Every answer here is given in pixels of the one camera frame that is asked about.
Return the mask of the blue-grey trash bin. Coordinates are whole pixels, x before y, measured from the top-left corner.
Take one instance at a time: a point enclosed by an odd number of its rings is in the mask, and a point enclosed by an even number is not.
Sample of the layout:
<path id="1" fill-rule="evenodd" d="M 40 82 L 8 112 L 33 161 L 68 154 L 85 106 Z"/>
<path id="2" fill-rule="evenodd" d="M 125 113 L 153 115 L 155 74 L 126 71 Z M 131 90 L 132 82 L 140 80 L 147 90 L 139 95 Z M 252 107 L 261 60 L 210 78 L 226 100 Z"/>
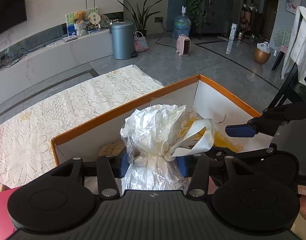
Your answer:
<path id="1" fill-rule="evenodd" d="M 133 39 L 134 23 L 115 22 L 111 25 L 113 57 L 117 60 L 132 58 L 135 51 Z"/>

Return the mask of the blue water jug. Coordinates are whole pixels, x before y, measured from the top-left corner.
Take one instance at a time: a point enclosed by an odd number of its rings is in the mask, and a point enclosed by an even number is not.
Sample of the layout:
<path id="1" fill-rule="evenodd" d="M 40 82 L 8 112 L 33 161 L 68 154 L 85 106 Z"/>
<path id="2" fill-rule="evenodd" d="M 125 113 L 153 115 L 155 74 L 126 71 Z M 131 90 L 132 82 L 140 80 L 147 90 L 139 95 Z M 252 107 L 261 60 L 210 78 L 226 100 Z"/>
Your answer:
<path id="1" fill-rule="evenodd" d="M 182 6 L 181 14 L 174 19 L 173 38 L 178 38 L 180 35 L 189 36 L 192 22 L 186 15 L 186 7 Z"/>

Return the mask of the clear plastic bouquet bag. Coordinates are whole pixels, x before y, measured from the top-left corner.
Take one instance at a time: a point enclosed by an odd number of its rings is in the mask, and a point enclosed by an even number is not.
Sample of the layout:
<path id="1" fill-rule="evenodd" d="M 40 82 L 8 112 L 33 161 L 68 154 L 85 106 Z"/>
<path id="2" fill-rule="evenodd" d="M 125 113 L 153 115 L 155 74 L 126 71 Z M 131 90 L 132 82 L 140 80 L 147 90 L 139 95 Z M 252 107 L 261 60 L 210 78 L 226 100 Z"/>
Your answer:
<path id="1" fill-rule="evenodd" d="M 176 158 L 209 151 L 215 124 L 186 105 L 153 105 L 126 118 L 120 136 L 130 164 L 122 191 L 186 192 L 189 180 L 180 173 Z"/>

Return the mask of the orange rimmed white box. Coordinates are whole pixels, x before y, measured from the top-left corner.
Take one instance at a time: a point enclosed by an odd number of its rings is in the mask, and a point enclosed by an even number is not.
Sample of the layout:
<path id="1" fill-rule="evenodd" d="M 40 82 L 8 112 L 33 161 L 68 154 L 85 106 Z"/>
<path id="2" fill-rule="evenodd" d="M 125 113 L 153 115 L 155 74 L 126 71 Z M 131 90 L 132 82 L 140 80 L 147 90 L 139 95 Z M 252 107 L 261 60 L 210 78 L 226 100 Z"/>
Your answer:
<path id="1" fill-rule="evenodd" d="M 51 141 L 57 165 L 70 159 L 95 161 L 100 149 L 118 139 L 128 152 L 156 155 L 165 161 L 207 152 L 219 133 L 235 152 L 268 147 L 271 138 L 231 138 L 228 125 L 243 124 L 259 112 L 203 75 L 161 88 L 108 111 Z"/>

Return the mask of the long leaf potted plant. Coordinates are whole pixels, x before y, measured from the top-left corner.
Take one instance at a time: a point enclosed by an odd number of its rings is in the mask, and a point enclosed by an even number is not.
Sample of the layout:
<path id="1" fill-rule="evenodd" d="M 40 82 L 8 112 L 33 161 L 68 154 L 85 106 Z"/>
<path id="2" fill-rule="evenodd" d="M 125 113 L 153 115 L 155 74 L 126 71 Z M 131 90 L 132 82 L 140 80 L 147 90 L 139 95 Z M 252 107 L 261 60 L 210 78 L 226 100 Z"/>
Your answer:
<path id="1" fill-rule="evenodd" d="M 162 1 L 164 0 L 158 0 L 151 5 L 147 5 L 148 0 L 144 0 L 142 8 L 139 7 L 138 3 L 136 3 L 136 7 L 133 7 L 128 0 L 124 0 L 124 2 L 118 1 L 118 3 L 122 5 L 123 8 L 130 13 L 131 18 L 129 20 L 133 22 L 137 31 L 141 32 L 142 34 L 144 34 L 144 36 L 146 36 L 147 34 L 146 25 L 148 23 L 148 19 L 151 16 L 154 16 L 161 12 L 160 10 L 154 12 L 151 12 L 150 10 L 158 3 L 161 3 Z"/>

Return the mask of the pink space heater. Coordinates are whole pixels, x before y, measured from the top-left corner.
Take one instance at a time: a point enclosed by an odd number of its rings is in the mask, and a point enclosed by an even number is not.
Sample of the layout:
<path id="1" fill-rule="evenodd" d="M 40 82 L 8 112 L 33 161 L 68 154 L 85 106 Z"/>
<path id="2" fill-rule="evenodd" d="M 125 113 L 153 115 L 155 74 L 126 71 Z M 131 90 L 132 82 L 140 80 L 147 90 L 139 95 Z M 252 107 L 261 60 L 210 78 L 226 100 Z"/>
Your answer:
<path id="1" fill-rule="evenodd" d="M 180 56 L 188 56 L 190 54 L 190 38 L 184 34 L 180 34 L 176 42 L 176 51 Z"/>

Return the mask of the teddy bear gift box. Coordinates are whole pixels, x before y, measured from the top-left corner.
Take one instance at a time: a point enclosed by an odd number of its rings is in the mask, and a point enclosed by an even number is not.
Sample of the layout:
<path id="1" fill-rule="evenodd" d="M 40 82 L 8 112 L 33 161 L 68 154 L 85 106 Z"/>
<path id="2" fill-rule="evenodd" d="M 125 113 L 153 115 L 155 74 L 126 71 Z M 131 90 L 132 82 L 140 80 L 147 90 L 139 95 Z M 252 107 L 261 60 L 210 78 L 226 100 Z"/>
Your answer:
<path id="1" fill-rule="evenodd" d="M 68 36 L 77 37 L 96 32 L 100 29 L 101 16 L 98 8 L 70 12 L 65 15 Z"/>

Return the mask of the pink box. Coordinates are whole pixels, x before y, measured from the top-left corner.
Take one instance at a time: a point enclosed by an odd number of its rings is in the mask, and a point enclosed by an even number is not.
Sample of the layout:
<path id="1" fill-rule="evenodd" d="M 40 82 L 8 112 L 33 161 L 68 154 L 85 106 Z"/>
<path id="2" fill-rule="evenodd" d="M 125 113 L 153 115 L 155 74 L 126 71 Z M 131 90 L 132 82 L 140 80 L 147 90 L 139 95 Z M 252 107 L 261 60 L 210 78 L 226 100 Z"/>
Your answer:
<path id="1" fill-rule="evenodd" d="M 17 189 L 19 187 L 0 192 L 0 239 L 8 239 L 9 236 L 16 232 L 8 214 L 7 202 L 11 194 Z"/>

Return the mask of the dark cabinet with plants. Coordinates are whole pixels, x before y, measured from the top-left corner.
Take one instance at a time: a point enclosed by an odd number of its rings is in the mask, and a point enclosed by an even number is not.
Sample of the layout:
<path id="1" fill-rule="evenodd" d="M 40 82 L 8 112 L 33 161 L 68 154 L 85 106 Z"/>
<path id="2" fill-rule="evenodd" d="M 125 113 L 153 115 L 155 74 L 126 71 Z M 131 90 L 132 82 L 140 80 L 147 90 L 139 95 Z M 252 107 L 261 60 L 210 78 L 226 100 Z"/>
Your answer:
<path id="1" fill-rule="evenodd" d="M 192 21 L 190 36 L 228 37 L 234 0 L 186 0 L 186 5 Z"/>

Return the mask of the white lace tablecloth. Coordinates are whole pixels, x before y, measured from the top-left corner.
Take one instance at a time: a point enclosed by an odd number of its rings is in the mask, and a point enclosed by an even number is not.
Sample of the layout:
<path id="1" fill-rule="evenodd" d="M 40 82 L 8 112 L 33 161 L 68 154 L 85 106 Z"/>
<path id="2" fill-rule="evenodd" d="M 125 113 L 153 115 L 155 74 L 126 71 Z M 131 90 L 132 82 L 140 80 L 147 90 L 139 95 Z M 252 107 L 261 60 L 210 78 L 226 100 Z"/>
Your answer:
<path id="1" fill-rule="evenodd" d="M 55 167 L 52 138 L 96 116 L 163 88 L 131 64 L 42 100 L 0 125 L 0 191 Z"/>

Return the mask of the white hanging shirt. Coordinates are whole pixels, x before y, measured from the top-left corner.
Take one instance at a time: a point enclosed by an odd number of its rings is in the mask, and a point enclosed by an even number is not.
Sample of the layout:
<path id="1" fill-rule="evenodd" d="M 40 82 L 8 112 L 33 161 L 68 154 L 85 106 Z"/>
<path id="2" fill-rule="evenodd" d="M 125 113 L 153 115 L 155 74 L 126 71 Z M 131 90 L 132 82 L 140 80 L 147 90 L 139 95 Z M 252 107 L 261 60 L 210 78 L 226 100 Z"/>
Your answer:
<path id="1" fill-rule="evenodd" d="M 297 7 L 288 50 L 284 58 L 281 78 L 289 73 L 296 64 L 298 70 L 298 82 L 306 85 L 306 8 Z"/>

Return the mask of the pink woven basket bag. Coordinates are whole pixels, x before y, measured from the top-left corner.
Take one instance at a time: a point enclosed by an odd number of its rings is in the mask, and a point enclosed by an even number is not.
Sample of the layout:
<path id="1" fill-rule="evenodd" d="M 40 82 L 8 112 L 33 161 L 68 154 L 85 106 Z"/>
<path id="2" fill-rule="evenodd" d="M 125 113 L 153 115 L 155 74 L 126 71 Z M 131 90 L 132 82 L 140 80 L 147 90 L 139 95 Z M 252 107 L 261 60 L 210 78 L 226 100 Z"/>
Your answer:
<path id="1" fill-rule="evenodd" d="M 144 52 L 149 48 L 146 37 L 140 31 L 134 33 L 134 47 L 138 53 Z"/>

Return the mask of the copper round pot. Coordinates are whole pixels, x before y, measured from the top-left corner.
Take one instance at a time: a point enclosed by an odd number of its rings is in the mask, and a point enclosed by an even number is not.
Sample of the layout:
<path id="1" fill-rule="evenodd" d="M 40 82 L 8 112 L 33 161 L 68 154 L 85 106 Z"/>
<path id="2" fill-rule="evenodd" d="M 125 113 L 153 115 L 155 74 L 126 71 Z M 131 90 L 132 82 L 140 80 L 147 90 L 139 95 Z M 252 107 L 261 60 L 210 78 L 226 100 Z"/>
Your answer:
<path id="1" fill-rule="evenodd" d="M 258 48 L 254 50 L 254 60 L 258 64 L 265 64 L 270 58 L 270 53 L 261 51 Z"/>

